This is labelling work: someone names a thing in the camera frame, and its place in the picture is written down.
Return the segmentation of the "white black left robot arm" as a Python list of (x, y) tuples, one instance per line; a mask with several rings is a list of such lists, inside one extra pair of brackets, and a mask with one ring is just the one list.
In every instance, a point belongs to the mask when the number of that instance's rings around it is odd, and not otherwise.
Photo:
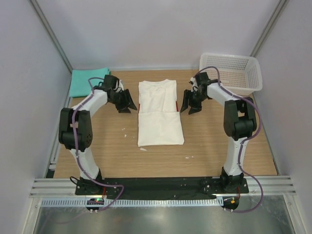
[(111, 103), (119, 113), (131, 113), (137, 110), (130, 91), (124, 88), (122, 81), (113, 75), (104, 78), (90, 78), (90, 94), (72, 108), (63, 108), (60, 112), (58, 140), (75, 157), (80, 171), (81, 182), (93, 195), (102, 192), (105, 186), (99, 167), (93, 158), (92, 116), (104, 105)]

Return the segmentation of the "white printed t-shirt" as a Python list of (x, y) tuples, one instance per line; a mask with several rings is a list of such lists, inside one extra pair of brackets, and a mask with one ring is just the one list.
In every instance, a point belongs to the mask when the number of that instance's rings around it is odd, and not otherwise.
[(142, 81), (138, 85), (138, 147), (183, 145), (175, 80)]

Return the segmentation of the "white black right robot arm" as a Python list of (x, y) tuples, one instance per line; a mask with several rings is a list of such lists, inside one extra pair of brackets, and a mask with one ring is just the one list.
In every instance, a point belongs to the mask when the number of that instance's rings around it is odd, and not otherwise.
[(243, 184), (241, 162), (246, 146), (257, 129), (254, 103), (250, 98), (233, 94), (218, 79), (210, 79), (206, 72), (196, 74), (190, 84), (192, 88), (183, 94), (181, 112), (189, 110), (190, 115), (200, 112), (206, 99), (213, 99), (224, 107), (223, 129), (229, 143), (218, 186), (225, 193), (236, 193)]

